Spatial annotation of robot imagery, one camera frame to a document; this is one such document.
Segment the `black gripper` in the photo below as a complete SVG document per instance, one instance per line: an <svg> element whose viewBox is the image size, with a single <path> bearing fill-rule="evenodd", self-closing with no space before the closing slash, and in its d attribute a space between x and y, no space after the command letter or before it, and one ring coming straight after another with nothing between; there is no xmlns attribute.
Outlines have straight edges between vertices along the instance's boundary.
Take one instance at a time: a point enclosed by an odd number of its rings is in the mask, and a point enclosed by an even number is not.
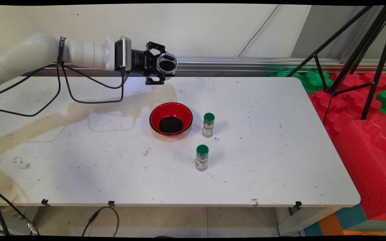
<svg viewBox="0 0 386 241"><path fill-rule="evenodd" d="M159 53L153 54L152 50L157 50ZM175 77L174 74L157 73L157 58L165 53L165 46L154 42L148 42L145 51L132 50L131 73L147 76L145 85L165 84L167 80Z"/></svg>

